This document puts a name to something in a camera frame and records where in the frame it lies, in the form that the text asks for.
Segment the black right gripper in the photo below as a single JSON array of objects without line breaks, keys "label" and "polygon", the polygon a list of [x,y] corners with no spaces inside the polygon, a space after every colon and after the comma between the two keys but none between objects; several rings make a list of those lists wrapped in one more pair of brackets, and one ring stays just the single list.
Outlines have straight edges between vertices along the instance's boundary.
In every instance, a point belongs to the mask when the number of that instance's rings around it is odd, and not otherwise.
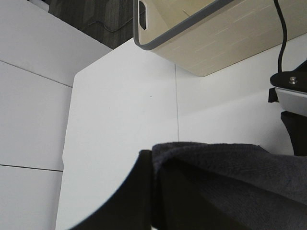
[{"label": "black right gripper", "polygon": [[307,155],[307,117],[288,111],[281,113],[281,120],[289,134],[294,155]]}]

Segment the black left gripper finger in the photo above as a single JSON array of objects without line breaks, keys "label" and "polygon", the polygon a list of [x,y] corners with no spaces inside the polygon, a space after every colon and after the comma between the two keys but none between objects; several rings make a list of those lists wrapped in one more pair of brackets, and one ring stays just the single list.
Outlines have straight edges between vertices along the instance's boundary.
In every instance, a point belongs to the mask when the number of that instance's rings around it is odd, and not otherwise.
[{"label": "black left gripper finger", "polygon": [[117,191],[73,230],[150,230],[152,152],[142,150]]}]

